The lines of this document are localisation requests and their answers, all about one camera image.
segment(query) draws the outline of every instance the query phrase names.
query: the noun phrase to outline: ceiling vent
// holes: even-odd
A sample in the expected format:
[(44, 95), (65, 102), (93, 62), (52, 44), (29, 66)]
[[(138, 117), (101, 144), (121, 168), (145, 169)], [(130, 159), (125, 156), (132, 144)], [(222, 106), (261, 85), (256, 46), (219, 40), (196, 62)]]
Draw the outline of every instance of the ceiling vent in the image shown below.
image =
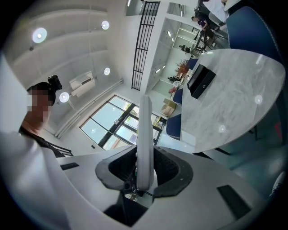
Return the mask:
[(95, 79), (93, 79), (92, 72), (84, 73), (70, 81), (72, 96), (81, 97), (87, 91), (95, 86)]

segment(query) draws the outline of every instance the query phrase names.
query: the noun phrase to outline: white shirt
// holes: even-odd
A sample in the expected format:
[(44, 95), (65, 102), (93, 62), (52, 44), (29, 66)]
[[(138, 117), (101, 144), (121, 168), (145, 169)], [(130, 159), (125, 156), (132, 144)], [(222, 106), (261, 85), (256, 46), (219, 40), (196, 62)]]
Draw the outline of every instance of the white shirt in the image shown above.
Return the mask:
[(224, 5), (221, 0), (209, 0), (208, 2), (203, 2), (204, 6), (214, 14), (222, 22), (226, 22), (227, 17), (229, 17), (228, 11), (224, 11)]

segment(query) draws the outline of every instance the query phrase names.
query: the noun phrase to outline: large glass window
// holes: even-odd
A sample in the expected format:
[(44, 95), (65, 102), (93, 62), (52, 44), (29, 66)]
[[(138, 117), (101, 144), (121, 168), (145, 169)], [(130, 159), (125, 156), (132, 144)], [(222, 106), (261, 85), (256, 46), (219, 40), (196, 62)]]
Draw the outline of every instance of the large glass window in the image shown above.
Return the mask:
[[(87, 136), (104, 150), (137, 144), (139, 107), (114, 96), (80, 127)], [(152, 114), (154, 144), (157, 144), (162, 123)]]

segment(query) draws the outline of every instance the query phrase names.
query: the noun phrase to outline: white sneaker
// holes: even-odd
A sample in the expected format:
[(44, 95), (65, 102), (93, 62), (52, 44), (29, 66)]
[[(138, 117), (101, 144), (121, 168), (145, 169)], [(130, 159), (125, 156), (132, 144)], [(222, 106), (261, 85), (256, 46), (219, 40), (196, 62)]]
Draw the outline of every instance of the white sneaker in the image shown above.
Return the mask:
[(285, 177), (286, 177), (286, 172), (281, 172), (274, 183), (272, 193), (270, 194), (270, 196), (275, 195), (279, 191), (279, 189), (281, 188), (283, 184)]

